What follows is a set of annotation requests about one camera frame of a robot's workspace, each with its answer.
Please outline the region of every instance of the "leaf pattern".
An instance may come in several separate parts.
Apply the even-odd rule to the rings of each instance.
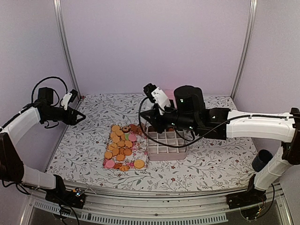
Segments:
[[[217,191],[247,186],[257,154],[251,138],[202,139],[188,147],[186,159],[149,161],[146,170],[104,169],[110,126],[137,124],[143,98],[142,94],[87,95],[79,107],[87,118],[68,127],[47,173],[87,185],[145,191]],[[204,97],[204,101],[207,108],[236,109],[230,97]]]

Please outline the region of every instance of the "lavender wall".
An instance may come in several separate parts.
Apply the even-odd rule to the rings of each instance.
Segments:
[[[249,0],[64,0],[83,94],[199,86],[229,96],[247,27]]]
[[[300,108],[300,1],[258,2],[254,33],[235,103],[239,110],[264,113]],[[279,142],[256,139],[275,153]],[[293,221],[300,221],[300,166],[280,180]]]
[[[53,1],[0,1],[0,125],[30,103],[31,90],[46,76],[60,76],[72,88],[63,57]],[[45,82],[63,96],[57,81]],[[17,145],[25,164],[44,170],[63,125],[32,128]],[[25,197],[13,187],[0,185],[0,224],[20,221]]]

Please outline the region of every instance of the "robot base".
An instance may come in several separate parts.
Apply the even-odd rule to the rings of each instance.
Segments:
[[[254,188],[254,177],[255,175],[250,178],[247,191],[229,194],[226,196],[227,204],[230,209],[262,203],[267,200],[265,191],[258,191]]]

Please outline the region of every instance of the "black cup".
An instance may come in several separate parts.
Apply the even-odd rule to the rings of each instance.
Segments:
[[[259,151],[258,155],[254,158],[252,162],[252,167],[256,172],[260,172],[268,162],[273,158],[272,153],[266,149]]]

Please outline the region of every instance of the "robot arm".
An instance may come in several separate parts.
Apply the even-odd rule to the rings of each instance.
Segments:
[[[200,138],[225,140],[256,137],[282,142],[273,159],[250,179],[246,192],[227,196],[230,208],[266,200],[265,191],[269,186],[291,166],[300,164],[300,111],[297,108],[282,114],[247,113],[227,108],[206,109],[200,88],[182,86],[174,91],[176,109],[172,101],[168,104],[164,92],[155,85],[148,84],[144,92],[153,107],[141,112],[140,116],[158,133],[173,127],[194,131],[196,135],[201,135]]]
[[[84,120],[85,115],[68,106],[76,96],[77,92],[72,90],[60,102],[62,107],[54,107],[51,106],[53,89],[40,88],[38,99],[33,104],[25,106],[5,127],[1,127],[0,180],[12,181],[30,188],[41,188],[47,193],[46,199],[55,203],[60,203],[59,198],[73,207],[81,208],[84,205],[84,195],[67,191],[60,176],[46,174],[24,165],[15,149],[25,133],[38,123],[62,121],[67,125],[75,125]]]

